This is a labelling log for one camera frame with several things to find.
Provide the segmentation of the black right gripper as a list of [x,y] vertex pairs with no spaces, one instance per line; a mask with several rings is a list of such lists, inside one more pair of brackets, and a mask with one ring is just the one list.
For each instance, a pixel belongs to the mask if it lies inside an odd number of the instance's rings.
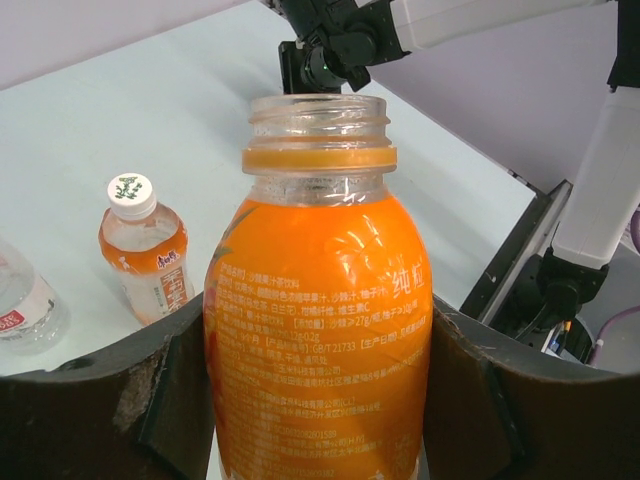
[[373,34],[366,30],[331,35],[325,43],[283,41],[278,54],[285,94],[340,94],[344,84],[359,91],[371,82]]

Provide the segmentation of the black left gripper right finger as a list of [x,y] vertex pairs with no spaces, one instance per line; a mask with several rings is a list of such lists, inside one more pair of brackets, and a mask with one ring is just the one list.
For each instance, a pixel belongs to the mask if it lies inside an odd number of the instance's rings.
[[636,479],[639,377],[543,354],[434,301],[433,479]]

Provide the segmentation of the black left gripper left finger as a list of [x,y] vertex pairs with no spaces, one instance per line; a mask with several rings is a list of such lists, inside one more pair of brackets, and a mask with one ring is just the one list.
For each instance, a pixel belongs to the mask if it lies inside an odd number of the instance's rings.
[[203,298],[59,368],[1,380],[4,479],[203,479]]

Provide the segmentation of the tall orange tea bottle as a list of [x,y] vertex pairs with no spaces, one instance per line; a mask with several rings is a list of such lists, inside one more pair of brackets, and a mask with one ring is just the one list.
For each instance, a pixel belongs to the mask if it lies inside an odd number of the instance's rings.
[[98,240],[142,325],[174,313],[195,296],[187,271],[186,227],[174,210],[158,200],[150,216],[135,221],[116,216],[109,202]]

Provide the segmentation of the small orange juice bottle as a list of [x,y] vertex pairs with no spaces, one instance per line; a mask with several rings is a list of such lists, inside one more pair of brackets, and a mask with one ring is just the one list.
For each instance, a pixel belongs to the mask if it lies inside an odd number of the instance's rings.
[[262,98],[251,189],[209,264],[206,365],[225,479],[414,479],[430,260],[385,177],[382,99]]

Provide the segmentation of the white tea bottle cap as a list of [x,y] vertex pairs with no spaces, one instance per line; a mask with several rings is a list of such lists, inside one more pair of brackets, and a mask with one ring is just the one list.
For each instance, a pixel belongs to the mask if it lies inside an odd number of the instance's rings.
[[138,173],[124,173],[114,177],[107,186],[107,196],[112,212],[126,221],[144,219],[157,206],[151,181]]

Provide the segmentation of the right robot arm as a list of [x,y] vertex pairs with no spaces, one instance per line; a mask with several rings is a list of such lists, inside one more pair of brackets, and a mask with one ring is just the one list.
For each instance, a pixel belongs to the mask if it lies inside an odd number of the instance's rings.
[[[446,41],[579,7],[577,1],[269,1],[296,34],[279,46],[287,93],[358,91],[369,67]],[[639,204],[639,4],[618,4],[608,98],[545,264],[601,272]]]

